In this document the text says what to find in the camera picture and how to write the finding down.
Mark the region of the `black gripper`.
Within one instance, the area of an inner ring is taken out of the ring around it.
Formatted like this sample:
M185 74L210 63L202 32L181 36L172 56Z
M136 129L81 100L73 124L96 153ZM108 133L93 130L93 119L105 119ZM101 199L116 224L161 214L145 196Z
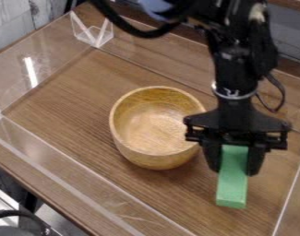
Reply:
M210 168L220 172L222 144L251 147L247 158L247 175L260 173L266 149L287 149L291 125L260 112L248 96L228 97L215 93L218 107L188 115L185 140L199 142Z

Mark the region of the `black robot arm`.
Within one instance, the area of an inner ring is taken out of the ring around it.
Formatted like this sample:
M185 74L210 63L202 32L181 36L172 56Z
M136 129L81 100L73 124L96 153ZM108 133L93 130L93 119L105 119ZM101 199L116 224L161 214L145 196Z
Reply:
M252 99L267 79L284 89L272 75L278 49L271 34L266 0L181 0L171 13L194 18L206 30L215 65L214 95L218 107L184 118L185 137L203 146L214 171L224 164L226 145L248 148L246 174L262 170L266 153L288 147L291 126L260 112Z

